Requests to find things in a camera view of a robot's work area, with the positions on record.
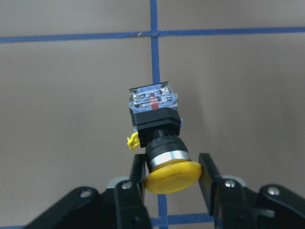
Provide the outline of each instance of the screw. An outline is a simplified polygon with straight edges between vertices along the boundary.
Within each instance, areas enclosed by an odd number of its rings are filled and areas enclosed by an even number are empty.
[[[267,191],[272,196],[278,196],[280,194],[280,190],[277,187],[269,187]]]
[[[89,197],[91,195],[91,191],[90,190],[84,190],[81,193],[81,198],[86,198]]]
[[[130,189],[132,187],[131,181],[126,181],[122,184],[122,189]]]
[[[233,181],[233,180],[225,180],[224,185],[226,187],[235,187],[235,181]]]

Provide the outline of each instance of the yellow button cap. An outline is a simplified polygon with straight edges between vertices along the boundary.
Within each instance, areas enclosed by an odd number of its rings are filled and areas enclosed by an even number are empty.
[[[195,183],[201,175],[201,165],[193,161],[169,164],[149,174],[145,188],[155,194],[180,191]]]

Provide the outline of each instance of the yellow latch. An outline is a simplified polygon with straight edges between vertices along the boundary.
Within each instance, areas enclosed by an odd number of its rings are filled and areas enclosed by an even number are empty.
[[[130,150],[135,150],[140,145],[138,131],[134,132],[130,138],[127,138],[127,145]]]

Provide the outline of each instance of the blue tape line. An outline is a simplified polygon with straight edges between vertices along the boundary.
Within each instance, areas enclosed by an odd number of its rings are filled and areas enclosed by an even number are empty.
[[[168,229],[166,195],[158,195],[159,229]]]
[[[141,37],[141,36],[152,36],[152,33],[150,31],[136,31],[136,32],[0,37],[0,43],[55,42],[55,41],[68,41],[68,40],[101,40],[101,39],[121,39],[121,38]]]
[[[168,31],[136,31],[118,33],[88,33],[88,34],[62,34],[21,37],[0,37],[0,43],[15,42],[56,42],[69,40],[101,40],[122,39],[130,37],[167,37],[167,36],[215,36],[215,35],[243,35],[243,34],[269,34],[269,33],[304,33],[305,27],[272,27],[272,28],[241,28],[216,30],[168,30]]]
[[[160,83],[160,64],[159,64],[159,41],[157,37],[151,37],[152,49],[152,83]]]
[[[158,7],[157,0],[150,0],[151,9],[151,32],[153,36],[158,36]]]
[[[214,222],[214,218],[208,213],[185,214],[168,216],[168,224],[189,224]]]
[[[240,29],[215,29],[215,30],[168,30],[168,31],[159,31],[159,37],[300,33],[300,32],[305,32],[305,27],[240,28]]]
[[[158,41],[158,7],[157,0],[150,0],[151,10],[151,50],[152,50],[152,83],[160,83],[159,41]]]

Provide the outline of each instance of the gray wall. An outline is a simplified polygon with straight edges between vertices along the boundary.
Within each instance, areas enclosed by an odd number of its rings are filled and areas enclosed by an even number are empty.
[[[158,10],[160,30],[305,25],[302,0],[159,0]],[[0,3],[1,37],[149,29],[148,0]],[[164,37],[159,46],[192,159],[209,152],[254,191],[277,183],[305,197],[305,34]],[[0,44],[0,226],[129,174],[143,149],[126,146],[128,89],[150,84],[151,71],[145,37]],[[197,184],[167,198],[169,214],[206,212]],[[156,195],[145,203],[157,217]]]

